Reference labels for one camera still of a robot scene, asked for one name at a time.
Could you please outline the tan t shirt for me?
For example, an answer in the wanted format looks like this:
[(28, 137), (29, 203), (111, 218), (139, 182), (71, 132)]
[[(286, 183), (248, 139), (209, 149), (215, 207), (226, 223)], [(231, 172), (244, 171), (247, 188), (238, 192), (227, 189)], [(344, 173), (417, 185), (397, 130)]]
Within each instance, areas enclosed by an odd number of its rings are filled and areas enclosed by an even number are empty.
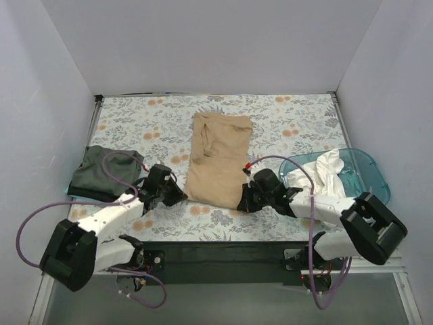
[(247, 116), (195, 113), (185, 193), (191, 201), (236, 209), (242, 197), (252, 121)]

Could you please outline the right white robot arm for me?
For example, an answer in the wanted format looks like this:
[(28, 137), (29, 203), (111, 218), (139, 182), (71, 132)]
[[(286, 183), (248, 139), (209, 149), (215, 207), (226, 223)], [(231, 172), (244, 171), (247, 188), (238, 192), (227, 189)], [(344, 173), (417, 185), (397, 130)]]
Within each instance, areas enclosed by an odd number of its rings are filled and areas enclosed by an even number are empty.
[(341, 228), (312, 240), (306, 260), (314, 269), (338, 257), (362, 257), (384, 265), (407, 236), (406, 226), (372, 193), (356, 198), (312, 195), (302, 188), (285, 187), (270, 169), (254, 172), (246, 167), (243, 172), (247, 181), (242, 186), (239, 211), (255, 213), (271, 207), (283, 216), (312, 217)]

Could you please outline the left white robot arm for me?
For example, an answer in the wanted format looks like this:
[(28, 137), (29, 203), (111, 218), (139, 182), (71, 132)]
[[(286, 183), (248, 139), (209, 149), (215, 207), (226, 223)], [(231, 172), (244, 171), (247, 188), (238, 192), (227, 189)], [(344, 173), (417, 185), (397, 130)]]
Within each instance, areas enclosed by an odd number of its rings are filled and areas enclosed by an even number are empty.
[(39, 263), (39, 269), (72, 292), (84, 287), (94, 272), (124, 265), (138, 270), (144, 262), (140, 240), (129, 235), (108, 238), (124, 225), (138, 220), (159, 203), (171, 207), (186, 200), (172, 170), (155, 164), (137, 190), (138, 196), (122, 194), (113, 205), (94, 215), (71, 222), (59, 222)]

